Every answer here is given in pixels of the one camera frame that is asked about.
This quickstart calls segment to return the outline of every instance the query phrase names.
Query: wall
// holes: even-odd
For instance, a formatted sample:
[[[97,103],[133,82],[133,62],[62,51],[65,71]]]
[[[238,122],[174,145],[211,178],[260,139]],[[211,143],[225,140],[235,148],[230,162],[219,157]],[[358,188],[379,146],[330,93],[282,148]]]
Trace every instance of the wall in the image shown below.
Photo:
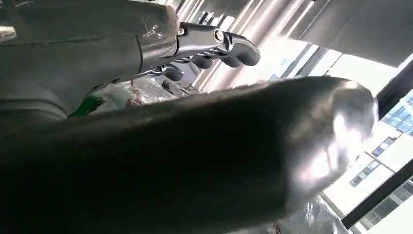
[[[333,185],[324,190],[325,195],[328,196],[345,215],[392,175],[391,171],[380,165],[354,188],[350,185],[350,181],[371,161],[371,157],[366,154],[361,154],[359,160],[352,168]]]
[[[380,154],[378,158],[393,170],[398,171],[413,158],[411,151],[412,144],[413,137],[403,134],[391,144],[387,150]]]

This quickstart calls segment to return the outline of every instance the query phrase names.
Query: window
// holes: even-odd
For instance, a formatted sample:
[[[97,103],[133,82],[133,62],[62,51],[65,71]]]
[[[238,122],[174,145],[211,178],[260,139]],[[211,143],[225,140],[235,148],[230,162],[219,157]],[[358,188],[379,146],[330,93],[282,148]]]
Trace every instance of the window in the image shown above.
[[[413,121],[411,113],[413,111],[413,97],[402,99],[388,114],[382,119],[403,133],[412,134]]]
[[[384,149],[377,147],[374,151],[373,151],[373,155],[374,156],[379,156],[382,152],[384,151]]]
[[[368,212],[368,214],[366,214],[360,220],[360,223],[367,230],[371,229],[374,225],[379,223],[403,202],[409,199],[412,194],[413,183],[408,180],[406,183],[396,189],[392,194],[390,194],[386,199],[384,199],[380,204],[378,204],[374,209]]]
[[[363,171],[361,171],[352,181],[350,181],[351,186],[356,187],[359,185],[371,172],[374,171],[379,166],[379,163],[372,161],[367,165]]]
[[[383,143],[381,143],[373,152],[372,154],[374,156],[379,156],[382,152],[384,152],[393,142],[395,141],[395,138],[388,137],[387,139],[384,140]]]
[[[399,205],[395,201],[388,197],[378,204],[372,211],[368,212],[360,222],[367,230],[369,230],[398,206]]]

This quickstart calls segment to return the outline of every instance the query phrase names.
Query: metal surface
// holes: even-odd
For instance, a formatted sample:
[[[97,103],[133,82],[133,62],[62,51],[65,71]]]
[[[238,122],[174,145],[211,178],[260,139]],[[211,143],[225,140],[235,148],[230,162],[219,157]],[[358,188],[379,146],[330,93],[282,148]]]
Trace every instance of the metal surface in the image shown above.
[[[0,226],[205,234],[273,221],[339,178],[375,121],[369,90],[327,77],[50,120],[0,141]]]
[[[253,42],[262,52],[262,61],[252,69],[241,67],[229,70],[221,63],[216,63],[210,70],[201,72],[195,87],[204,92],[226,89],[236,86],[237,82],[246,83],[248,79],[271,76],[270,65],[273,45],[280,33],[285,30],[293,16],[297,16],[302,4],[310,0],[251,0],[232,24],[230,31],[241,34]]]
[[[222,42],[224,41],[224,34],[223,34],[223,32],[222,32],[220,29],[215,29],[215,31],[214,31],[214,37],[215,37],[215,40],[216,40],[218,43],[222,43]]]

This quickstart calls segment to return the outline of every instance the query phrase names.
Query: plastic wrap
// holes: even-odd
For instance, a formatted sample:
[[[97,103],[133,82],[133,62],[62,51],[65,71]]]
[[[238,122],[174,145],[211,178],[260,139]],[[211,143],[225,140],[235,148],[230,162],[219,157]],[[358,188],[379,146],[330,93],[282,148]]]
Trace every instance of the plastic wrap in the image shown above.
[[[138,78],[134,81],[110,84],[93,95],[101,98],[103,104],[92,114],[177,98],[164,90],[154,78]]]
[[[278,223],[282,234],[348,234],[340,219],[320,196]]]
[[[229,234],[348,234],[320,196],[287,218]]]

